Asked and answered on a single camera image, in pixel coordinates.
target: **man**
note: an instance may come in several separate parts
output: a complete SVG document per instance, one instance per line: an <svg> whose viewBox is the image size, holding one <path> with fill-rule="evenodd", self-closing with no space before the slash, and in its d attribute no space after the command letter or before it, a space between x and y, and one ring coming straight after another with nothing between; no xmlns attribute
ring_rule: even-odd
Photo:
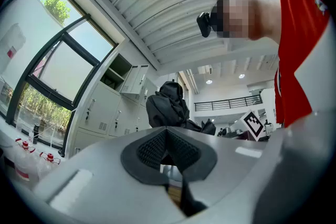
<svg viewBox="0 0 336 224"><path fill-rule="evenodd" d="M268 37L279 45L277 123L287 127L312 109L335 107L336 83L325 74L336 69L335 32L323 0L218 0L207 21L220 37Z"/></svg>

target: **gray surface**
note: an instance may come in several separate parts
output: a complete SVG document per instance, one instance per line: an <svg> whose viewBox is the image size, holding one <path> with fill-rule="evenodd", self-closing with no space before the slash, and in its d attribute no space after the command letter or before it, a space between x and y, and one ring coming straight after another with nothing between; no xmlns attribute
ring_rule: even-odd
<svg viewBox="0 0 336 224"><path fill-rule="evenodd" d="M210 145L217 153L217 164L203 181L189 183L194 199L211 206L232 191L258 162L258 158L236 153L237 147L263 150L267 143L233 140L179 127L170 127Z"/></svg>
<svg viewBox="0 0 336 224"><path fill-rule="evenodd" d="M140 131L93 144L62 167L48 174L34 193L44 201L67 183L78 169L87 169L93 177L69 215L87 223L174 223L185 219L163 186L144 185L131 177L120 162L126 145L153 130Z"/></svg>

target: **window sill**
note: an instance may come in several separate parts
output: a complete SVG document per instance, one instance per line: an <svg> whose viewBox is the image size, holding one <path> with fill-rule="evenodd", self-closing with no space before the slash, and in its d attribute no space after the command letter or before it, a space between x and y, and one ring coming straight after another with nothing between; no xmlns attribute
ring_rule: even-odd
<svg viewBox="0 0 336 224"><path fill-rule="evenodd" d="M0 146L4 151L4 155L12 162L14 162L14 150L12 145L17 145L15 140L21 138L22 140L28 140L28 136L18 132L13 126L8 125L5 120L0 117ZM55 158L59 158L61 162L65 162L66 157L61 157L58 154L58 149L47 146L43 143L37 142L36 145L33 145L36 149L36 152L39 154L41 152L52 153Z"/></svg>

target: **red jersey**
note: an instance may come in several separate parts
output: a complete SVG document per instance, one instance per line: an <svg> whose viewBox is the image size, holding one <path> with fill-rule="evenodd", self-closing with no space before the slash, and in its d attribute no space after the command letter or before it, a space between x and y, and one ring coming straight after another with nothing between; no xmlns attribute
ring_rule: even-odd
<svg viewBox="0 0 336 224"><path fill-rule="evenodd" d="M334 52L330 42L334 33L327 29L333 29L333 22L323 0L280 2L280 61L275 76L276 117L277 123L284 123L287 127L296 119L311 113L312 109L318 110L328 106L326 98L334 100L334 97L329 96L332 94L330 90L322 89L334 85L334 79L328 81L323 78L328 76L324 72L330 72L334 66L331 55L325 55L325 50L329 53ZM328 96L321 97L323 91L326 91Z"/></svg>

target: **balcony railing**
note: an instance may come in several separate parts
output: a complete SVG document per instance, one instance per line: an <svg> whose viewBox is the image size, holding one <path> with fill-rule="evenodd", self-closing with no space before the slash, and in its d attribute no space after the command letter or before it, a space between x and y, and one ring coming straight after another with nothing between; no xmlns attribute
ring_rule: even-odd
<svg viewBox="0 0 336 224"><path fill-rule="evenodd" d="M261 96L258 94L241 98L195 103L195 111L233 109L262 103Z"/></svg>

